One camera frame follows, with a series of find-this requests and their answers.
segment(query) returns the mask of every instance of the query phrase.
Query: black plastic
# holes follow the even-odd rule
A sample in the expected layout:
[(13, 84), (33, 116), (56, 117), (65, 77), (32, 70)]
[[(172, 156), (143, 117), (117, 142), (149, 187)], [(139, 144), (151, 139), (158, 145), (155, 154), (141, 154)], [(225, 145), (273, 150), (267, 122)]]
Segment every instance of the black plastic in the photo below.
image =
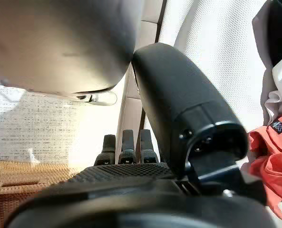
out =
[(22, 205), (7, 228), (274, 228), (259, 203), (243, 197), (188, 197), (176, 182), (64, 183)]
[(236, 160), (246, 155), (244, 128), (188, 57), (172, 46), (156, 43), (137, 50), (132, 65), (160, 152), (177, 176), (186, 174), (189, 158), (210, 152), (201, 150), (208, 138), (209, 144)]
[(113, 134), (105, 135), (102, 153), (100, 153), (94, 165), (111, 165), (116, 163), (116, 136)]
[(154, 147), (151, 141), (150, 130), (143, 129), (140, 131), (141, 141), (141, 163), (157, 163), (159, 159), (154, 152)]
[(122, 136), (122, 151), (118, 157), (119, 164), (136, 163), (135, 144), (133, 130), (124, 130)]

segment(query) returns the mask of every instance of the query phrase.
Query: woven basket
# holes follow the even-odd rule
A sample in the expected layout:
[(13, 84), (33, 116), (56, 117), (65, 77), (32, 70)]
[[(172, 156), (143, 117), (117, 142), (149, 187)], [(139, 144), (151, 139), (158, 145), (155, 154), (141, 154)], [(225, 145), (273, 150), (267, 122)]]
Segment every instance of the woven basket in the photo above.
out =
[(59, 164), (0, 161), (0, 228), (21, 202), (51, 184), (68, 180), (81, 170)]

